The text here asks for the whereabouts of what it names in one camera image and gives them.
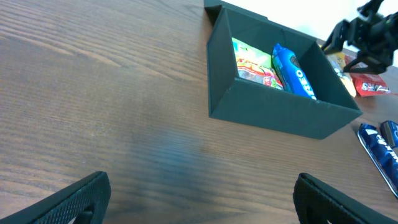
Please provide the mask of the blue Oreo cookie pack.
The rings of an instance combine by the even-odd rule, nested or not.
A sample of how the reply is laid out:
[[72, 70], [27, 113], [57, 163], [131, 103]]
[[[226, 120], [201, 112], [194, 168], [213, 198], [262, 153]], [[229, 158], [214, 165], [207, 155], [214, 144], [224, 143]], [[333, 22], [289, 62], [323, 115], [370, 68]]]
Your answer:
[[288, 48], [275, 44], [272, 49], [272, 64], [285, 91], [316, 100], [315, 93], [296, 55]]

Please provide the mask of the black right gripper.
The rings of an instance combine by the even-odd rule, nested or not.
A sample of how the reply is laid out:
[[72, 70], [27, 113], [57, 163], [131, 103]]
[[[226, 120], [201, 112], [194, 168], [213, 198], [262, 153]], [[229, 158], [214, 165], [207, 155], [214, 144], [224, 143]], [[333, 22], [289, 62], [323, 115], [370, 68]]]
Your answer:
[[370, 0], [357, 8], [359, 16], [351, 22], [337, 23], [321, 46], [325, 55], [341, 52], [348, 33], [348, 45], [355, 46], [358, 53], [344, 67], [345, 73], [382, 74], [393, 64], [397, 50], [397, 13], [386, 17], [378, 14], [382, 2]]

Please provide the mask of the blue Dairy Milk chocolate bar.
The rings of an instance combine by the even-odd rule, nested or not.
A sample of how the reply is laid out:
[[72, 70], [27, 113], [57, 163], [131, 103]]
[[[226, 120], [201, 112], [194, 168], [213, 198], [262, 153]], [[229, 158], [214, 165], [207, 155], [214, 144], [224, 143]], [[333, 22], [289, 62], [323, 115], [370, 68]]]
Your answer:
[[357, 137], [391, 192], [397, 197], [397, 154], [375, 126], [362, 123]]

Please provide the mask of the green gummy candy bag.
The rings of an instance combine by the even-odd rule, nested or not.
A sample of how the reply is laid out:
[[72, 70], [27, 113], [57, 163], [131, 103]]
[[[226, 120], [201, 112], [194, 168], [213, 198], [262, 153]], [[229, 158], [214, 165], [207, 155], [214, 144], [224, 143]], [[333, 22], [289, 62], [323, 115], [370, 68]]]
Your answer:
[[284, 87], [271, 66], [271, 56], [238, 39], [232, 38], [240, 78], [283, 90]]

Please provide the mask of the dark green box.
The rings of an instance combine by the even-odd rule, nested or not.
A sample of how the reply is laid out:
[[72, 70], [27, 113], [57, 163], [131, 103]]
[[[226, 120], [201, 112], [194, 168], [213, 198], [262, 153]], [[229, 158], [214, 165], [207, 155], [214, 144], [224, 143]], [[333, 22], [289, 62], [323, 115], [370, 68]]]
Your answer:
[[[213, 25], [206, 46], [210, 117], [325, 139], [362, 115], [316, 38], [224, 1], [205, 0], [204, 9]], [[233, 38], [268, 54], [277, 43], [292, 50], [316, 98], [239, 77]]]

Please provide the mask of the yellow candy bag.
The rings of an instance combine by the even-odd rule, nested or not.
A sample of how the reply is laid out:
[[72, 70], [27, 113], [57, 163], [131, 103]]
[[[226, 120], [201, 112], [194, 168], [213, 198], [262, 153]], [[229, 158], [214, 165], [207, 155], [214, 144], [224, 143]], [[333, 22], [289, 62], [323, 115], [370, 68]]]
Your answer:
[[356, 89], [354, 87], [353, 79], [349, 73], [343, 71], [346, 66], [345, 54], [343, 52], [338, 52], [335, 54], [326, 55], [326, 58], [333, 67], [335, 73], [340, 78], [340, 81], [345, 86], [349, 94], [354, 98], [356, 96]]

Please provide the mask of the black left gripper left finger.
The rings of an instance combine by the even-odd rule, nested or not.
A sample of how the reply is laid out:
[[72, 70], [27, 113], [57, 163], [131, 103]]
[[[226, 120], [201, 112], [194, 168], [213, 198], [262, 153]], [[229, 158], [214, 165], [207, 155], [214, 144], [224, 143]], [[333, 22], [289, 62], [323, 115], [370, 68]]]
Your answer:
[[102, 224], [111, 196], [106, 172], [97, 171], [47, 198], [20, 210], [1, 223]]

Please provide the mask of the blue Eclipse mints box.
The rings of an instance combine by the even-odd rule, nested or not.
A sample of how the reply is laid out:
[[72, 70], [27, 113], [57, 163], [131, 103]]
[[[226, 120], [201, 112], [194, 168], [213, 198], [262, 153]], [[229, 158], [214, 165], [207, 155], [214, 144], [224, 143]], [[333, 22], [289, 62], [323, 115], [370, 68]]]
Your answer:
[[398, 144], [397, 123], [387, 120], [380, 125], [380, 131], [384, 140], [391, 148], [396, 148]]

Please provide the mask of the red Hacks candy bag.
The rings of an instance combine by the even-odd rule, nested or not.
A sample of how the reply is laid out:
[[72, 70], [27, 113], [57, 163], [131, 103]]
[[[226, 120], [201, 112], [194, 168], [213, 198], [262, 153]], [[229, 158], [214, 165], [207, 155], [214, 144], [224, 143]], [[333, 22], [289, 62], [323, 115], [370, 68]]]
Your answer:
[[344, 73], [348, 77], [345, 87], [352, 97], [388, 95], [391, 93], [386, 82], [379, 75], [367, 73]]

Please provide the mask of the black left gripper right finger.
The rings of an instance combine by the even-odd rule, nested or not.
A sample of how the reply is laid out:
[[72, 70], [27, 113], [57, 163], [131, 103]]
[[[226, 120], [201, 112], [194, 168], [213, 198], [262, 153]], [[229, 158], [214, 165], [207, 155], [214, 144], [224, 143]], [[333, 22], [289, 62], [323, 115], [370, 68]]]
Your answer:
[[308, 173], [298, 175], [293, 201], [304, 224], [397, 224]]

